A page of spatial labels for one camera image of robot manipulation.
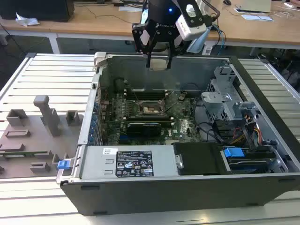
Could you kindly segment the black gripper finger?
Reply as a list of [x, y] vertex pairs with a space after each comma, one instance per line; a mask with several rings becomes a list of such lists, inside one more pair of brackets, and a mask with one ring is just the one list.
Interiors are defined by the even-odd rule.
[[[143, 44], [141, 40], [141, 36], [144, 31], [146, 31], [149, 35], [146, 44]], [[151, 54], [157, 43], [157, 30], [155, 28], [154, 22], [146, 22], [143, 24], [133, 23], [132, 35], [134, 38], [136, 51], [147, 56], [146, 68], [150, 68]]]
[[170, 37], [168, 38], [168, 62], [167, 62], [167, 69], [171, 68], [171, 63], [173, 60], [173, 56], [177, 53], [175, 48], [175, 40], [180, 36], [180, 34], [177, 33], [170, 33]]

